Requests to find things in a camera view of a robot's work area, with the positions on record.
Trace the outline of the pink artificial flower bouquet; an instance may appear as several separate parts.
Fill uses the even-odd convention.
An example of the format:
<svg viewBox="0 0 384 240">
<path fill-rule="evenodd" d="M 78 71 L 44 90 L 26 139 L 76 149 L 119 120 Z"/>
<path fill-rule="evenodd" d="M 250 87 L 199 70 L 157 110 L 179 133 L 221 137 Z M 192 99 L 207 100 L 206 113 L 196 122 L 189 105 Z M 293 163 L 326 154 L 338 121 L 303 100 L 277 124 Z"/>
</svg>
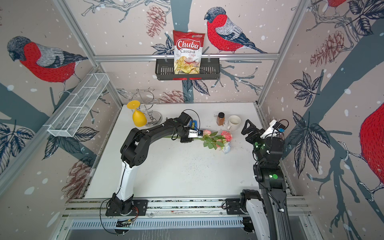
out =
<svg viewBox="0 0 384 240">
<path fill-rule="evenodd" d="M 230 132 L 222 131 L 219 134 L 218 132 L 203 130 L 202 134 L 201 137 L 191 138 L 191 140 L 200 140 L 205 148 L 221 150 L 224 154 L 230 152 L 233 139 L 233 135 Z"/>
</svg>

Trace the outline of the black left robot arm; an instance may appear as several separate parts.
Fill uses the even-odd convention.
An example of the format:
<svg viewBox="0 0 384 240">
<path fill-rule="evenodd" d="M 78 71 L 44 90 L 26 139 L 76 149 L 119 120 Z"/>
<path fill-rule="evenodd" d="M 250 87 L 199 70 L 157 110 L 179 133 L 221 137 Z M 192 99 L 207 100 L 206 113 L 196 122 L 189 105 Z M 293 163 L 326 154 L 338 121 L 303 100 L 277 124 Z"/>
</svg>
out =
<svg viewBox="0 0 384 240">
<path fill-rule="evenodd" d="M 202 138 L 203 131 L 192 126 L 192 121 L 190 115 L 182 112 L 179 117 L 166 119 L 164 123 L 149 129 L 133 128 L 120 150 L 122 173 L 113 198 L 122 202 L 133 198 L 138 167 L 147 159 L 152 143 L 167 136 L 177 136 L 181 138 L 181 143 L 189 143 L 194 138 Z"/>
</svg>

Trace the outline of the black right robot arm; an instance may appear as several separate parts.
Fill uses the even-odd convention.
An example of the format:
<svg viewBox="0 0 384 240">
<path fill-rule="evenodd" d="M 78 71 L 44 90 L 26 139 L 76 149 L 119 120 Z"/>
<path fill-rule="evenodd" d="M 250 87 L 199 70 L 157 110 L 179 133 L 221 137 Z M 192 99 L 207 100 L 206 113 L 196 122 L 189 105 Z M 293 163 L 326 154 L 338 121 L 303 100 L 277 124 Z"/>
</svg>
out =
<svg viewBox="0 0 384 240">
<path fill-rule="evenodd" d="M 280 166 L 284 141 L 280 137 L 287 127 L 273 120 L 269 127 L 258 129 L 246 120 L 242 135 L 253 146 L 253 166 L 258 190 L 243 190 L 240 206 L 250 217 L 245 226 L 259 240 L 293 239 L 287 207 L 287 184 Z"/>
</svg>

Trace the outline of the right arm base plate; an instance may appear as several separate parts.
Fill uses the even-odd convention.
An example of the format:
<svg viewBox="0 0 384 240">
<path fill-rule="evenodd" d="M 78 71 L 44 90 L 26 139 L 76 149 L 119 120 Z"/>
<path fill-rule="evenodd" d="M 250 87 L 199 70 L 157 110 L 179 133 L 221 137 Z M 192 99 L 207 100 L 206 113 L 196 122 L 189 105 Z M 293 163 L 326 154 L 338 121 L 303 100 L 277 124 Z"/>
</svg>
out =
<svg viewBox="0 0 384 240">
<path fill-rule="evenodd" d="M 244 199 L 225 199 L 224 208 L 228 215 L 248 215 Z"/>
</svg>

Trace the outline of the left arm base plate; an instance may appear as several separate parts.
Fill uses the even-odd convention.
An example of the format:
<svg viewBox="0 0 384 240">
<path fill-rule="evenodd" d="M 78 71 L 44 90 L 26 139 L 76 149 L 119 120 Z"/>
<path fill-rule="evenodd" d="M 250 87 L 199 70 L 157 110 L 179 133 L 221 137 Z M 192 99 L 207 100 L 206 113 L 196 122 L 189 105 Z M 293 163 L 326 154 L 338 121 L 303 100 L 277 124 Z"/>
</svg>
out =
<svg viewBox="0 0 384 240">
<path fill-rule="evenodd" d="M 118 198 L 113 198 L 107 203 L 107 217 L 122 217 L 122 216 L 145 216 L 148 208 L 148 200 L 132 200 L 128 199 L 122 202 Z"/>
</svg>

